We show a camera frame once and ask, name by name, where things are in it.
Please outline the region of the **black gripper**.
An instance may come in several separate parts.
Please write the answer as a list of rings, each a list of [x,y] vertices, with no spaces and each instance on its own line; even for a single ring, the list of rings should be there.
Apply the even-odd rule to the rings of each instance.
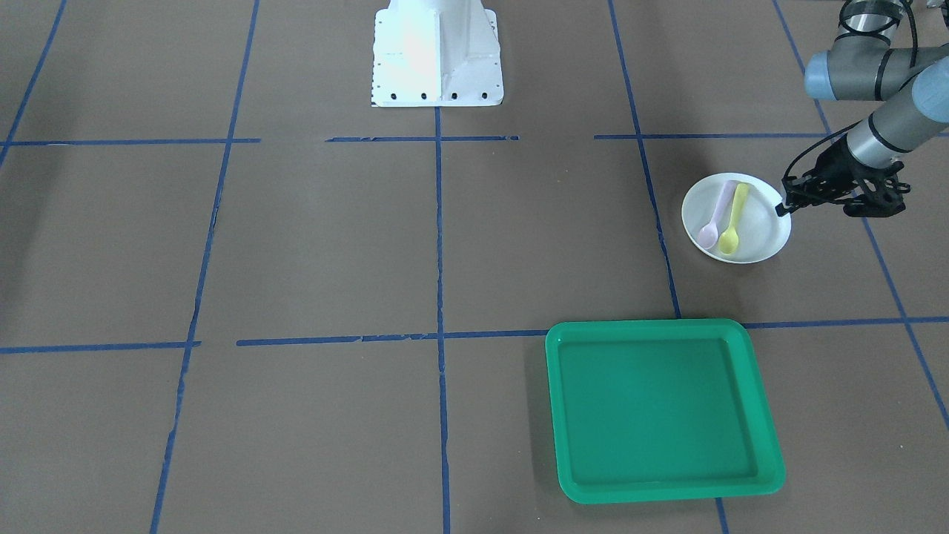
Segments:
[[[846,206],[854,203],[851,193],[854,192],[857,183],[851,169],[853,158],[845,138],[837,139],[827,150],[821,152],[816,166],[810,171],[804,172],[799,177],[790,173],[800,159],[809,155],[820,144],[821,142],[814,143],[787,166],[783,175],[785,199],[774,206],[777,217],[785,217],[793,210],[804,207],[821,204]]]

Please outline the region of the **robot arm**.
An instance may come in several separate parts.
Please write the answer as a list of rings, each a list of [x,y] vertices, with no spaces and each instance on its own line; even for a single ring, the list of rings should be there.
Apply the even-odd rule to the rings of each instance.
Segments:
[[[892,217],[911,186],[899,179],[904,158],[947,129],[947,47],[893,47],[899,24],[916,28],[908,1],[845,1],[829,50],[804,69],[814,100],[878,102],[856,124],[826,138],[827,149],[800,176],[786,171],[776,215],[837,204],[849,217]]]

